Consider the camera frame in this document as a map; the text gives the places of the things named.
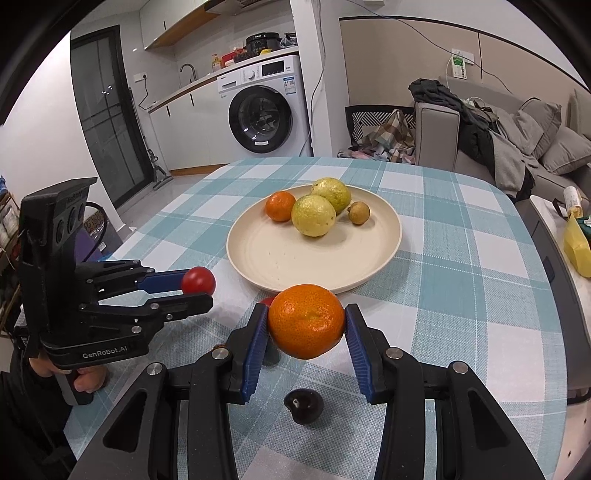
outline ceramic plate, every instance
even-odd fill
[[[352,202],[369,206],[371,216],[363,225],[352,224],[345,210],[326,235],[307,237],[291,221],[271,220],[265,214],[265,198],[234,222],[226,243],[230,263],[252,284],[274,292],[312,283],[341,293],[368,281],[398,251],[402,225],[383,198],[348,188]],[[287,191],[298,199],[310,189],[311,185],[304,185]]]

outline side table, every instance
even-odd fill
[[[591,388],[591,280],[574,269],[562,249],[566,221],[548,200],[532,196],[517,210],[540,255],[554,295],[566,352],[569,398]]]

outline plaid blanket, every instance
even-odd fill
[[[75,407],[66,437],[76,456],[152,361],[174,368],[194,362],[230,331],[245,325],[268,293],[230,265],[226,237],[238,216],[277,190],[340,178],[393,205],[402,243],[388,265],[365,284],[339,295],[357,303],[369,326],[419,361],[467,362],[509,416],[550,479],[566,416],[566,361],[550,285],[533,242],[512,203],[484,181],[405,164],[335,158],[252,158],[216,170],[173,200],[135,232],[113,257],[139,258],[157,271],[204,265],[216,279],[215,306],[206,315],[167,323],[150,352],[109,364],[106,387],[92,404]],[[111,303],[141,304],[144,292]],[[312,388],[324,413],[295,424],[283,397]],[[368,480],[380,447],[385,408],[359,392],[345,340],[311,361],[287,355],[263,367],[245,406],[230,406],[230,427],[243,480]],[[425,478],[435,478],[432,401],[427,421]],[[186,437],[179,478],[187,474]]]
[[[360,150],[343,150],[342,158],[373,158],[389,162],[415,164],[414,137],[402,110],[396,109],[380,126],[366,133]]]

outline soap bottle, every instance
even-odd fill
[[[220,57],[217,56],[217,53],[214,53],[212,57],[212,71],[217,72],[222,69],[222,61],[220,60]]]

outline tangerine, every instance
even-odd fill
[[[286,222],[291,219],[295,199],[289,192],[275,192],[267,199],[265,213],[276,222]]]
[[[339,343],[345,331],[345,310],[329,290],[296,285],[275,297],[267,328],[287,355],[309,360]]]

